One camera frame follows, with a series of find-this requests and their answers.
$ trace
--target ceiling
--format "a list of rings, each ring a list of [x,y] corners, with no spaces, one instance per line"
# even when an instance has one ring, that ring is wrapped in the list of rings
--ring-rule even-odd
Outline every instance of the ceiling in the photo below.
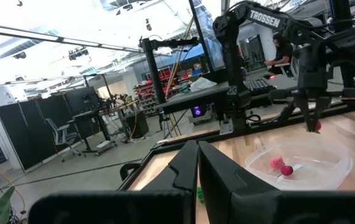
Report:
[[[139,39],[183,32],[191,19],[188,1],[0,0],[0,26],[138,49]],[[101,68],[128,52],[88,47],[89,55],[68,59],[78,46],[0,36],[0,81],[59,77]],[[24,51],[26,58],[12,57]]]

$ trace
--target red ball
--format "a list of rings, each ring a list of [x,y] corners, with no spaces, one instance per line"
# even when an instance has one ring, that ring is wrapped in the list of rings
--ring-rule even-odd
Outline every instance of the red ball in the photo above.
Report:
[[[292,166],[283,166],[281,167],[281,174],[285,176],[290,176],[293,173]]]
[[[284,165],[284,160],[280,156],[272,158],[270,161],[270,166],[274,169],[281,169],[281,167],[283,167]]]
[[[321,128],[322,128],[321,122],[320,121],[316,121],[315,129],[317,131],[319,131]]]

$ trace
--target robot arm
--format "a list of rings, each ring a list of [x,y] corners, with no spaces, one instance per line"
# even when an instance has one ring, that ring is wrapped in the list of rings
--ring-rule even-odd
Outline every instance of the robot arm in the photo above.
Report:
[[[295,45],[302,45],[300,49],[300,74],[297,91],[270,93],[270,99],[281,100],[292,96],[295,106],[299,107],[305,118],[308,131],[316,132],[316,122],[324,109],[329,107],[331,97],[341,96],[353,99],[355,89],[343,90],[339,93],[328,93],[328,79],[333,77],[326,71],[326,65],[338,60],[355,62],[355,27],[324,38],[321,33],[321,21],[310,18],[296,20],[292,16],[275,9],[269,9],[252,1],[242,1],[219,16],[213,23],[216,38],[222,45],[222,53],[228,71],[228,98],[233,108],[235,129],[245,128],[245,107],[250,103],[249,90],[243,84],[241,68],[236,52],[239,26],[247,20],[276,30]],[[316,111],[310,115],[308,102],[316,103]]]

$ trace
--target desk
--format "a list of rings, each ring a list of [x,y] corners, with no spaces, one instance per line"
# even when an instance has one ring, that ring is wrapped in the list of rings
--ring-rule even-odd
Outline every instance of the desk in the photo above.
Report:
[[[91,118],[95,118],[98,121],[100,131],[103,132],[105,140],[106,141],[110,141],[111,139],[109,138],[107,126],[104,124],[104,121],[103,121],[103,119],[101,118],[101,116],[99,114],[100,110],[101,110],[101,108],[95,109],[95,110],[91,110],[91,111],[87,111],[87,112],[84,112],[84,113],[80,113],[78,115],[73,116],[72,117],[73,119],[71,121],[68,121],[67,123],[68,124],[74,123],[75,127],[78,129],[78,132],[82,133],[79,123],[82,122],[82,121],[86,121],[88,119],[91,119]],[[81,137],[81,139],[83,139],[83,141],[85,142],[85,145],[86,145],[86,150],[83,151],[83,154],[85,154],[85,153],[96,153],[97,156],[100,156],[100,154],[102,152],[104,152],[105,150],[109,149],[109,147],[102,147],[99,150],[92,150],[90,145],[89,145],[88,140],[86,138],[83,138],[81,136],[81,134],[80,134],[80,137]]]
[[[321,120],[321,134],[331,141],[338,141],[350,148],[350,155],[353,159],[353,169],[338,188],[339,190],[355,190],[355,111],[324,118]],[[264,144],[272,144],[280,138],[300,137],[306,135],[304,124],[296,124],[283,128],[255,133],[225,141],[214,142],[212,145],[221,152],[232,158],[241,166],[245,167],[245,159],[256,149]],[[178,151],[156,154],[143,168],[142,172],[133,181],[129,190],[140,190],[156,177],[168,162],[173,159]],[[209,223],[205,205],[197,203],[196,222]]]
[[[277,89],[281,90],[294,89],[297,86],[296,80],[292,80],[285,75],[276,75],[274,79],[268,80],[268,83],[270,86],[276,86]],[[215,107],[218,107],[217,102],[225,102],[227,90],[228,82],[222,82],[204,90],[184,94],[179,93],[171,97],[167,102],[155,105],[154,108],[155,110],[162,108],[165,114],[169,114],[209,103],[215,103]],[[265,99],[269,102],[268,94],[252,97],[252,108],[261,106],[262,103],[257,104],[256,100]]]
[[[129,140],[130,133],[129,133],[129,130],[128,130],[129,129],[128,125],[127,125],[126,120],[125,120],[125,112],[123,110],[128,108],[129,106],[132,106],[132,105],[138,103],[138,102],[139,102],[138,100],[134,100],[134,101],[132,101],[130,103],[119,105],[119,106],[114,107],[114,108],[103,109],[102,111],[99,111],[99,115],[100,116],[109,115],[111,113],[116,112],[118,114],[118,116],[119,116],[119,120],[121,121],[123,133],[126,135],[126,140]],[[108,123],[112,122],[111,120],[108,119],[108,116],[106,116],[106,118],[108,120]]]

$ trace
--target black box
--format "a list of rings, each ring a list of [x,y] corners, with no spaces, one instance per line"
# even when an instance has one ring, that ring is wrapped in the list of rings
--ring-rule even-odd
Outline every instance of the black box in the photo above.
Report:
[[[126,115],[126,122],[129,125],[130,130],[133,131],[134,124],[136,123],[135,114]],[[139,111],[137,113],[137,124],[136,129],[134,129],[132,138],[141,138],[148,132],[148,124],[147,120],[145,119],[145,114],[143,111]]]

